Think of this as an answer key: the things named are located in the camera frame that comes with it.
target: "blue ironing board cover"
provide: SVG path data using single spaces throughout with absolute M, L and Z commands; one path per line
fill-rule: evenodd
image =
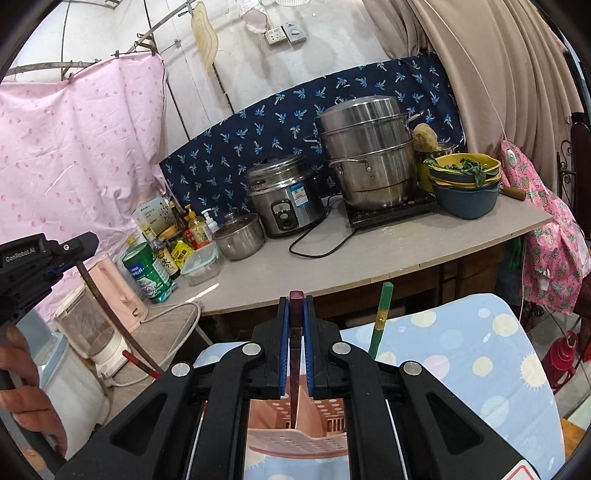
M 370 323 L 343 330 L 341 336 L 368 350 L 373 328 Z M 216 362 L 242 343 L 212 345 L 195 366 Z M 388 320 L 377 360 L 422 363 L 530 461 L 541 480 L 550 480 L 564 463 L 554 396 L 530 340 L 499 297 L 471 295 Z M 305 371 L 302 363 L 301 372 Z M 349 463 L 347 456 L 294 460 L 247 449 L 244 479 L 347 480 Z

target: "pink curtain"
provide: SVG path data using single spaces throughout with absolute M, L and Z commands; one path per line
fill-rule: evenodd
M 117 259 L 138 235 L 131 213 L 163 188 L 158 56 L 123 55 L 60 83 L 0 85 L 0 244 L 35 233 L 94 232 Z M 81 284 L 69 271 L 40 304 L 48 320 Z

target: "wall switch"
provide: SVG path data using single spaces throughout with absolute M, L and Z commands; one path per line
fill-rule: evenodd
M 299 23 L 287 22 L 284 23 L 281 28 L 287 35 L 287 39 L 291 44 L 302 43 L 303 41 L 306 41 L 306 32 L 301 29 Z
M 287 40 L 287 36 L 281 27 L 275 27 L 265 32 L 265 38 L 269 45 L 276 45 Z

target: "hand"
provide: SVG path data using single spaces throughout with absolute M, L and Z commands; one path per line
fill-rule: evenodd
M 39 388 L 39 373 L 27 340 L 13 325 L 6 327 L 6 337 L 10 345 L 0 345 L 0 369 L 18 375 L 24 385 L 14 390 L 0 390 L 0 408 L 12 413 L 14 420 L 23 428 L 52 435 L 60 453 L 65 455 L 66 431 L 51 400 Z

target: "red thermos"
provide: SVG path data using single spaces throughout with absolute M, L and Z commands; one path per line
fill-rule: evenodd
M 573 360 L 576 349 L 577 334 L 567 330 L 566 336 L 555 340 L 542 360 L 542 367 L 555 395 L 574 376 Z

